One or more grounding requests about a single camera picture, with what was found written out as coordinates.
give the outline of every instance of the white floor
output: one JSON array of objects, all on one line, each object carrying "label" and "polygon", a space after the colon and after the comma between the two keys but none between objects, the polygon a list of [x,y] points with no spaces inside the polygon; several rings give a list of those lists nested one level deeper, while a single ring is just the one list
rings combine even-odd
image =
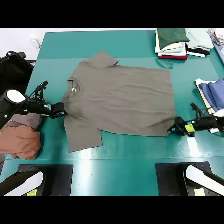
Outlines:
[{"label": "white floor", "polygon": [[0,57],[5,56],[8,51],[22,51],[26,53],[27,59],[35,60],[40,50],[39,44],[41,45],[46,32],[155,29],[156,28],[0,28]]}]

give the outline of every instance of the gray t-shirt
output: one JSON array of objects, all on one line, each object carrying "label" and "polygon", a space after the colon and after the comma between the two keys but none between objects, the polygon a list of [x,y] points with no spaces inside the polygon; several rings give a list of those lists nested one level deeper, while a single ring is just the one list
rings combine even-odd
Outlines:
[{"label": "gray t-shirt", "polygon": [[170,72],[117,65],[104,51],[82,61],[63,97],[70,151],[100,146],[100,130],[167,136],[176,116]]}]

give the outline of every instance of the dark blue garment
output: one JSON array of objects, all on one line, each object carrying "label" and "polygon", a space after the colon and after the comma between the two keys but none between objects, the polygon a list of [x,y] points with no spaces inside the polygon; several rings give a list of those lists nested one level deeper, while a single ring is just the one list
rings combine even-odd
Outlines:
[{"label": "dark blue garment", "polygon": [[214,83],[202,83],[199,87],[214,111],[224,108],[224,79],[219,79]]}]

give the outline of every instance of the green folded cloth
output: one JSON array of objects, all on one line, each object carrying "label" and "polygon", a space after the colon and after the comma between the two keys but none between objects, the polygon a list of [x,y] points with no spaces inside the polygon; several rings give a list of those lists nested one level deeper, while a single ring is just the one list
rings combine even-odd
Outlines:
[{"label": "green folded cloth", "polygon": [[157,28],[159,47],[164,47],[178,42],[188,42],[185,28]]}]

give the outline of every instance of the table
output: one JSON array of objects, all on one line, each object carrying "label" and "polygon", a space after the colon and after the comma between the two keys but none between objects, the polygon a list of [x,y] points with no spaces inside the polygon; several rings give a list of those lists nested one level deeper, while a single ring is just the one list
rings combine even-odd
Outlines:
[{"label": "table", "polygon": [[[46,33],[29,82],[27,94],[48,80],[45,98],[61,100],[67,78],[84,58],[100,50],[118,58],[119,64],[168,68],[177,115],[195,118],[194,102],[205,108],[194,80],[224,77],[224,67],[215,49],[210,57],[191,56],[187,61],[158,59],[154,31],[101,31]],[[63,118],[48,119],[41,130],[42,148],[36,160],[12,159],[4,163],[0,181],[24,164],[73,164],[71,195],[158,195],[155,163],[209,161],[212,171],[224,178],[224,138],[207,131],[196,137],[169,135],[144,137],[102,132],[103,146],[68,152]]]}]

